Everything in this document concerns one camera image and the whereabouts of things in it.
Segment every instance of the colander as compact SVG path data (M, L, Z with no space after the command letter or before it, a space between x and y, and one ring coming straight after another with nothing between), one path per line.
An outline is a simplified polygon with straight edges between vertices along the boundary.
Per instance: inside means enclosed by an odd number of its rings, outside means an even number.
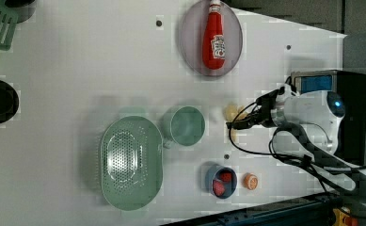
M124 117L105 132L101 161L106 200L121 210L139 209L162 185L162 136L146 118Z

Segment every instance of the green cup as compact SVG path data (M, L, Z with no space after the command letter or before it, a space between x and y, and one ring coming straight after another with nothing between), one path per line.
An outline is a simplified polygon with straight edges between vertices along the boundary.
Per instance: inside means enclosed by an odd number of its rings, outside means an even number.
M162 127L165 148L169 149L175 143L191 146L203 137L205 119L193 106L175 106L164 115Z

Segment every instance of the red bottle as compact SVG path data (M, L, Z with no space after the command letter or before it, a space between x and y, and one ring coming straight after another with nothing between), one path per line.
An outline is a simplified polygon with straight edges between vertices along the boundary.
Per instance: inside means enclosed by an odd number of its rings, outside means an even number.
M225 54L221 2L211 0L208 22L203 36L202 60L206 67L217 70L223 67Z

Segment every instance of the white table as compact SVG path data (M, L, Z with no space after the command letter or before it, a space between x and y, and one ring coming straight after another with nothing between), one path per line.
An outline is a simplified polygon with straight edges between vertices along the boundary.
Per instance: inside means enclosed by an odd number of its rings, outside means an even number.
M176 45L178 22L195 2L39 1L35 16L18 25L12 49L0 53L0 78L21 92L20 113L0 126L0 225L157 225L322 191L302 170L234 150L222 108L251 103L292 71L341 69L344 36L235 10L243 54L231 73L208 79L185 65ZM124 105L145 106L158 121L176 104L203 111L201 143L164 150L162 189L143 209L107 204L97 174L106 127ZM253 128L239 142L268 152L271 133ZM260 185L239 184L218 200L203 190L211 162L233 167L239 179L253 172Z

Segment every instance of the plate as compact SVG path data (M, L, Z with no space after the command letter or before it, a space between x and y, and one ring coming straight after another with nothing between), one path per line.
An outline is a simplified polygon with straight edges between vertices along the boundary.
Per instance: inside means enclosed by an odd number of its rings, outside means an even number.
M180 28L180 47L186 63L193 70L203 75L221 76L229 73L241 56L242 28L231 8L221 3L226 46L225 62L224 66L218 70L207 68L202 61L202 40L207 25L209 3L209 0L199 1L186 12Z

